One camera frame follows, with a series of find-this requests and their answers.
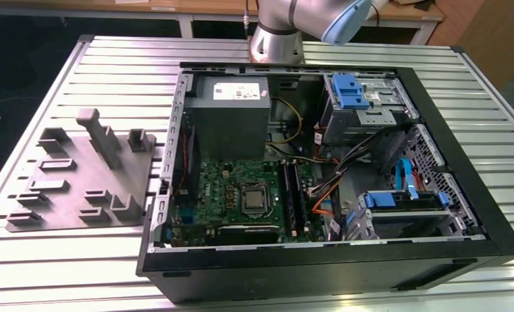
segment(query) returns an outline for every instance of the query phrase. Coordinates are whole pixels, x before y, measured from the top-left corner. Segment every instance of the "wooden table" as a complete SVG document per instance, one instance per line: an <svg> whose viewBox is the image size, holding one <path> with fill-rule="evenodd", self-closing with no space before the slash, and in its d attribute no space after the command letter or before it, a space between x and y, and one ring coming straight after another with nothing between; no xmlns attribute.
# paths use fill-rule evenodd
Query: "wooden table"
<svg viewBox="0 0 514 312"><path fill-rule="evenodd" d="M255 0L250 0L249 9L250 20L257 21ZM183 38L194 38L193 21L242 22L243 12L245 0L151 0L127 5L117 5L114 0L0 0L4 15L177 20ZM436 6L425 12L390 2L380 11L378 26L417 29L412 44L425 45L444 19ZM376 25L373 16L364 26Z"/></svg>

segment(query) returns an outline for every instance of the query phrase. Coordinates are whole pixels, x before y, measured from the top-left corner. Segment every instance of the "slotted metal surface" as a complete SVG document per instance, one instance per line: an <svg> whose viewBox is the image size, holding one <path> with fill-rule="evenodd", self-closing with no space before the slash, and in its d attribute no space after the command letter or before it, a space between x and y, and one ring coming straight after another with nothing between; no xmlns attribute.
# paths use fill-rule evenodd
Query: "slotted metal surface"
<svg viewBox="0 0 514 312"><path fill-rule="evenodd" d="M306 43L309 64L396 65L416 69L514 228L513 111L487 87L466 57L445 47ZM95 37L79 43L0 174L0 215L26 187L44 127L83 133L74 118L98 107L102 124L123 134L143 127L165 143L179 62L246 62L241 40ZM159 161L153 173L159 172ZM159 183L150 180L150 192ZM178 308L135 276L142 227L10 233L0 219L0 309L91 311ZM514 311L514 261L428 291L207 304L219 311Z"/></svg>

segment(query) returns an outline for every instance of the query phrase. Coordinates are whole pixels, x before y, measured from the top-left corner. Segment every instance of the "sticker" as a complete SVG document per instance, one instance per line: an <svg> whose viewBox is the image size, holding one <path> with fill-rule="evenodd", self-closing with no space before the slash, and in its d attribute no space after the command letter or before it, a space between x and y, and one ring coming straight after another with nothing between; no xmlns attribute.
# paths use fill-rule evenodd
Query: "sticker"
<svg viewBox="0 0 514 312"><path fill-rule="evenodd" d="M441 18L436 18L433 16L422 16L424 21L441 21Z"/></svg>
<svg viewBox="0 0 514 312"><path fill-rule="evenodd" d="M341 233L341 225L332 219L330 221L330 229L334 230L336 234Z"/></svg>
<svg viewBox="0 0 514 312"><path fill-rule="evenodd" d="M217 83L214 99L261 99L258 83Z"/></svg>
<svg viewBox="0 0 514 312"><path fill-rule="evenodd" d="M151 7L151 10L154 10L154 11L169 11L169 12L171 12L171 11L175 11L177 8L166 8L166 7L163 7L163 6L153 6L153 7Z"/></svg>
<svg viewBox="0 0 514 312"><path fill-rule="evenodd" d="M380 96L377 93L366 93L366 96L368 96L368 99L372 99L372 100L380 100Z"/></svg>
<svg viewBox="0 0 514 312"><path fill-rule="evenodd" d="M322 133L316 133L316 144L322 145L324 143L324 135Z"/></svg>

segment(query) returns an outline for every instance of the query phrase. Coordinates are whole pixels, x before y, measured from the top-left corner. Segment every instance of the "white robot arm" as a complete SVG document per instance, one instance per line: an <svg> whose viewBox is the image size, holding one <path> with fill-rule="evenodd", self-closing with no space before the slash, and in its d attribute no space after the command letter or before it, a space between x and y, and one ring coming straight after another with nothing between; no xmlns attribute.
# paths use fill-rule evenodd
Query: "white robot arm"
<svg viewBox="0 0 514 312"><path fill-rule="evenodd" d="M261 63L304 59L301 31L322 42L346 44L368 17L370 0L261 0L251 56Z"/></svg>

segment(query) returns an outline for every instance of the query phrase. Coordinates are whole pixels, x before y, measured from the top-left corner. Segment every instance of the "metal table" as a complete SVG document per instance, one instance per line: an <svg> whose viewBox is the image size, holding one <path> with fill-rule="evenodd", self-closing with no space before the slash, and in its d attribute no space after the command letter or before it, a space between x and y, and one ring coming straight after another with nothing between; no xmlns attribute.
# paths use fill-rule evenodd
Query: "metal table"
<svg viewBox="0 0 514 312"><path fill-rule="evenodd" d="M465 54L448 47L306 43L309 64L412 66L514 228L514 112ZM0 216L15 207L44 127L81 133L81 107L115 132L143 127L165 143L178 63L246 62L241 40L83 37L0 173ZM158 175L159 159L153 173ZM150 191L158 189L150 181ZM10 233L0 217L0 309L90 311L174 308L135 275L142 227ZM514 311L514 261L428 291L206 304L219 311Z"/></svg>

